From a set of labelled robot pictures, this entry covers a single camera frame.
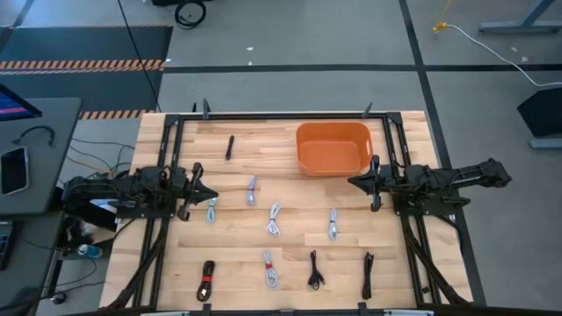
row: gray floor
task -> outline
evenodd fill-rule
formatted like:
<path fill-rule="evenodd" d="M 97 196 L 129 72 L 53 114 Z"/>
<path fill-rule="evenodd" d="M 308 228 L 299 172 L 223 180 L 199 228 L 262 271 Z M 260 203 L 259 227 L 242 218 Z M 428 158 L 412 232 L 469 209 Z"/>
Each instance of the gray floor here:
<path fill-rule="evenodd" d="M 141 0 L 122 1 L 132 24 L 172 23 L 172 8 L 153 7 Z M 21 1 L 13 2 L 9 9 L 21 6 Z M 437 35 L 430 31 L 445 0 L 407 2 L 426 64 L 500 64 L 455 30 Z M 456 1 L 446 21 L 514 61 L 525 57 L 527 63 L 562 62 L 562 35 L 476 33 L 479 22 L 518 19 L 531 3 Z M 174 30 L 169 66 L 236 66 L 250 61 L 253 65 L 413 63 L 400 7 L 394 0 L 215 0 L 207 4 L 207 14 L 207 20 L 195 30 Z M 11 16 L 15 19 L 17 13 L 2 13 L 0 25 L 9 24 Z M 561 3 L 544 16 L 562 19 Z M 114 0 L 35 0 L 24 25 L 122 25 L 122 20 Z M 560 72 L 531 75 L 539 82 L 562 78 Z M 562 220 L 562 152 L 531 151 L 527 146 L 531 134 L 516 111 L 537 89 L 517 72 L 430 73 L 429 83 L 453 165 L 492 156 L 514 178 L 502 190 L 461 191 L 472 199 L 465 214 L 487 303 L 562 310 L 562 233 L 557 229 Z M 188 111 L 203 97 L 214 111 L 359 110 L 371 101 L 374 110 L 426 110 L 415 72 L 163 77 L 160 104 L 165 111 Z M 76 137 L 133 143 L 138 125 L 135 119 L 82 121 Z M 80 148 L 111 162 L 116 161 L 119 150 L 112 146 Z M 89 173 L 68 162 L 61 180 Z M 90 282 L 104 278 L 102 266 Z M 88 262 L 70 262 L 63 269 L 64 278 L 78 278 L 90 269 Z M 40 314 L 92 310 L 100 292 L 101 287 L 82 289 L 60 306 L 46 302 Z"/>

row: cable connector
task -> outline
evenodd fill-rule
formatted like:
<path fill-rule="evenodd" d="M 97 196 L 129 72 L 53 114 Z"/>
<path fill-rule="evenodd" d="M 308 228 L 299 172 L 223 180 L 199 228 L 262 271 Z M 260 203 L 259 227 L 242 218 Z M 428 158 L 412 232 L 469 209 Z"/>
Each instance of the cable connector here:
<path fill-rule="evenodd" d="M 437 23 L 437 25 L 433 28 L 433 32 L 440 32 L 440 31 L 446 29 L 447 27 L 449 27 L 447 22 L 439 21 Z"/>

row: desk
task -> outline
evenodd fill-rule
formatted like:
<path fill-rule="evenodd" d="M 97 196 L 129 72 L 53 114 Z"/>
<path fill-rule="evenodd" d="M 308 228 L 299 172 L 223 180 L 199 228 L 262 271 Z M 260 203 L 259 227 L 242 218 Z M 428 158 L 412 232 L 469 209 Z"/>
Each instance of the desk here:
<path fill-rule="evenodd" d="M 50 206 L 81 105 L 77 98 L 27 101 L 40 109 L 43 117 L 0 122 L 0 151 L 14 148 L 15 145 L 10 141 L 31 126 L 51 126 L 56 135 L 52 148 L 47 144 L 47 131 L 33 131 L 24 138 L 22 145 L 28 148 L 30 156 L 31 187 L 13 196 L 0 197 L 0 215 L 11 215 L 10 219 L 15 214 L 20 215 L 18 221 L 21 224 L 8 265 L 5 270 L 0 271 L 0 306 L 7 305 L 22 288 L 45 286 L 53 251 L 35 248 L 24 243 L 18 236 L 23 235 L 29 241 L 45 247 L 54 247 L 56 244 L 63 214 L 59 210 L 46 211 Z M 23 217 L 23 211 L 41 215 Z"/>
<path fill-rule="evenodd" d="M 437 168 L 424 112 L 404 111 L 401 116 L 413 163 Z M 143 116 L 133 169 L 156 165 L 164 117 Z M 217 264 L 213 294 L 207 302 L 213 310 L 356 309 L 357 302 L 363 301 L 366 251 L 375 255 L 372 298 L 366 301 L 367 306 L 415 307 L 400 219 L 393 213 L 391 199 L 383 195 L 383 208 L 370 212 L 371 197 L 348 184 L 345 177 L 302 176 L 296 161 L 295 131 L 306 121 L 247 118 L 190 120 L 184 124 L 179 166 L 190 169 L 194 162 L 201 162 L 205 169 L 203 184 L 220 196 L 215 224 L 205 222 L 207 202 L 192 207 L 188 222 L 177 218 L 170 221 L 158 310 L 201 310 L 195 293 L 206 260 Z M 382 120 L 360 121 L 371 130 L 373 149 L 380 155 L 381 164 L 388 163 Z M 167 164 L 174 134 L 169 139 Z M 231 134 L 235 136 L 233 158 L 225 162 Z M 393 140 L 400 148 L 398 137 Z M 247 206 L 252 176 L 258 179 L 256 205 Z M 266 231 L 274 203 L 281 204 L 279 238 Z M 335 241 L 328 238 L 331 207 L 338 209 Z M 111 303 L 133 275 L 145 225 L 144 220 L 135 221 L 114 242 L 101 306 Z M 472 299 L 455 230 L 432 217 L 426 217 L 426 227 L 437 268 L 460 295 Z M 271 252 L 279 275 L 277 291 L 269 291 L 265 285 L 265 248 Z M 313 249 L 317 251 L 318 269 L 326 278 L 326 285 L 319 291 L 306 287 Z M 420 275 L 422 284 L 427 284 L 422 267 Z M 149 271 L 145 298 L 151 278 Z"/>

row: black metal frame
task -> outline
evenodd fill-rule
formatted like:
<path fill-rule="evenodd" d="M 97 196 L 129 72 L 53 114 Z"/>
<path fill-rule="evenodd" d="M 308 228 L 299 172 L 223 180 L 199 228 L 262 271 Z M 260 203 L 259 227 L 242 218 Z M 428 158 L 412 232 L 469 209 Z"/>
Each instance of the black metal frame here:
<path fill-rule="evenodd" d="M 406 135 L 404 133 L 404 127 L 402 125 L 401 114 L 399 112 L 373 112 L 368 113 L 365 117 L 364 112 L 354 111 L 354 112 L 272 112 L 272 113 L 206 113 L 205 117 L 203 118 L 200 113 L 190 113 L 190 114 L 167 114 L 164 120 L 164 129 L 162 132 L 162 141 L 160 145 L 160 152 L 158 155 L 158 166 L 164 167 L 164 161 L 166 157 L 166 151 L 168 148 L 168 141 L 169 141 L 169 134 L 171 131 L 172 126 L 176 126 L 176 138 L 174 141 L 174 147 L 172 151 L 172 159 L 171 159 L 171 168 L 176 168 L 178 166 L 178 159 L 179 159 L 179 152 L 182 142 L 182 136 L 184 131 L 184 124 L 186 121 L 193 121 L 193 120 L 253 120 L 253 119 L 381 119 L 383 123 L 383 129 L 385 131 L 385 139 L 386 139 L 386 149 L 388 151 L 389 158 L 391 160 L 391 165 L 393 166 L 393 172 L 398 173 L 398 165 L 397 162 L 397 155 L 394 149 L 393 144 L 393 136 L 392 136 L 392 129 L 391 125 L 394 124 L 396 126 L 396 130 L 398 132 L 399 142 L 400 142 L 400 151 L 401 155 L 404 159 L 404 163 L 409 165 L 411 163 L 409 152 L 407 149 L 406 143 Z M 409 218 L 407 216 L 400 217 L 402 226 L 403 226 L 403 233 L 406 238 L 406 233 L 408 229 L 411 229 L 409 224 Z M 416 219 L 416 224 L 418 228 L 419 238 L 421 241 L 421 248 L 423 251 L 431 258 L 431 253 L 429 251 L 429 241 L 428 236 L 425 231 L 425 224 L 423 222 L 423 218 L 419 217 Z M 144 234 L 144 240 L 142 243 L 142 250 L 140 254 L 140 263 L 146 263 L 148 258 L 149 250 L 151 249 L 150 244 L 152 240 L 152 235 L 154 232 L 154 219 L 147 220 L 147 227 Z M 165 244 L 165 235 L 168 232 L 169 227 L 169 219 L 162 219 L 160 231 L 164 233 L 164 244 Z M 153 283 L 151 286 L 150 292 L 150 306 L 156 306 L 158 302 L 158 295 L 160 290 L 160 281 L 162 276 L 162 264 L 164 258 L 164 251 L 165 247 L 163 247 L 157 258 L 155 263 L 155 270 L 154 270 L 154 278 Z M 419 275 L 419 270 L 417 267 L 417 261 L 415 257 L 414 251 L 407 246 L 407 259 L 410 268 L 410 274 L 412 277 L 412 283 L 414 288 L 414 297 L 417 306 L 422 306 L 424 304 L 423 294 L 422 294 L 422 283 Z M 432 303 L 434 304 L 441 304 L 441 299 L 439 297 L 439 291 L 437 289 L 436 283 L 433 280 L 433 277 L 428 274 L 429 279 L 429 288 L 432 291 Z M 140 281 L 138 284 L 136 291 L 133 297 L 133 307 L 141 306 L 142 301 L 142 292 L 143 292 L 143 281 Z M 381 314 L 382 310 L 368 310 L 369 314 Z M 337 314 L 342 314 L 346 312 L 350 313 L 357 313 L 357 310 L 338 310 L 333 311 Z"/>

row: gray desk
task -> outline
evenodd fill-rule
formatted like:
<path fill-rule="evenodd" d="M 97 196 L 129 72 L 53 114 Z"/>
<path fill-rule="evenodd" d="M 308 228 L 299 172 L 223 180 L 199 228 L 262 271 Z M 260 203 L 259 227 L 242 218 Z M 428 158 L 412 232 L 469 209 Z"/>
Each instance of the gray desk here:
<path fill-rule="evenodd" d="M 16 235 L 14 249 L 7 268 L 0 271 L 0 305 L 7 305 L 22 288 L 45 286 L 53 251 L 28 245 L 19 236 L 23 235 L 29 241 L 50 248 L 57 242 L 63 214 L 60 211 L 46 211 L 49 209 L 81 107 L 81 101 L 77 98 L 28 101 L 43 111 L 43 117 L 0 122 L 0 151 L 14 148 L 11 141 L 31 126 L 51 126 L 56 135 L 54 147 L 47 144 L 47 131 L 33 131 L 24 138 L 22 145 L 27 146 L 30 155 L 31 187 L 28 191 L 11 197 L 0 197 L 0 219 L 2 214 L 22 215 L 25 211 L 38 214 L 20 216 L 18 220 L 22 224 Z"/>

